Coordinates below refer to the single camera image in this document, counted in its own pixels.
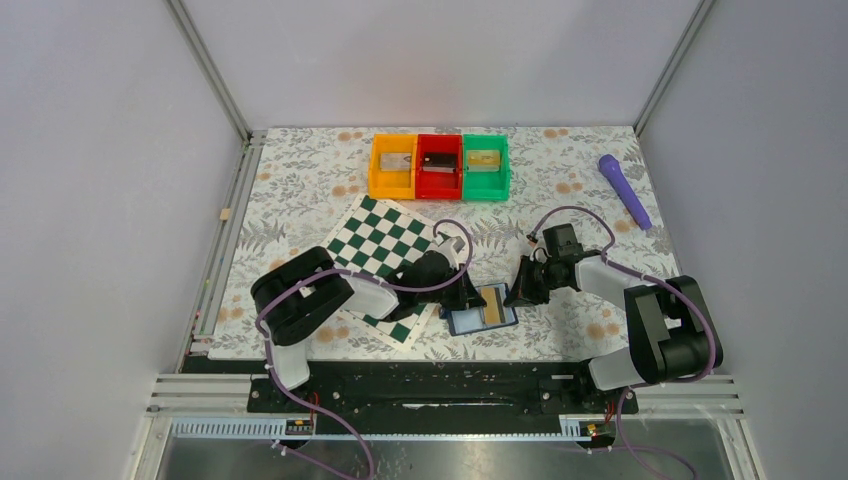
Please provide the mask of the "blue leather card holder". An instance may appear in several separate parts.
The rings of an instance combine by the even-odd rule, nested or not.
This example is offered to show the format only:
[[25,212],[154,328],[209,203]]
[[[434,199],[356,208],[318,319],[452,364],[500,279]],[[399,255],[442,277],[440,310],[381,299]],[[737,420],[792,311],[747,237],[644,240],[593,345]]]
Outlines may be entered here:
[[474,333],[481,333],[490,330],[496,330],[506,327],[512,327],[519,324],[519,318],[516,313],[516,310],[512,307],[505,307],[504,301],[506,299],[507,294],[509,293],[509,289],[506,283],[496,283],[489,284],[485,286],[499,286],[502,295],[502,305],[504,307],[504,312],[506,313],[506,323],[503,325],[495,326],[487,328],[483,325],[482,319],[482,308],[483,307],[475,307],[468,310],[461,311],[447,311],[444,309],[440,310],[439,317],[442,320],[446,321],[449,333],[451,336],[463,336],[470,335]]

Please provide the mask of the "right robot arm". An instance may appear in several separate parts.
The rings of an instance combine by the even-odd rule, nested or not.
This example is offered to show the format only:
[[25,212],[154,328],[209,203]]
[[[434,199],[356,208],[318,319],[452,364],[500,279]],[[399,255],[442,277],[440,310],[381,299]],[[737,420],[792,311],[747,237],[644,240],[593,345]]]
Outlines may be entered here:
[[543,305],[552,291],[571,288],[625,314],[627,346],[580,367],[577,377],[589,391],[690,378],[722,363],[720,340],[693,278],[659,281],[627,272],[605,261],[601,251],[585,249],[570,224],[545,229],[543,238],[543,259],[521,257],[505,307]]

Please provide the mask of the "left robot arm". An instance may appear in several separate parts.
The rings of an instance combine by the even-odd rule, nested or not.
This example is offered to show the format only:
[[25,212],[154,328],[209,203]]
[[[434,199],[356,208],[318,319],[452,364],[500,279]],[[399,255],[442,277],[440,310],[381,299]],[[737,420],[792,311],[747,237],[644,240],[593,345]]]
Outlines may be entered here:
[[269,376],[280,389],[306,383],[306,341],[340,310],[396,323],[430,304],[450,312],[485,307],[467,267],[449,242],[384,276],[340,268],[324,247],[307,250],[251,287]]

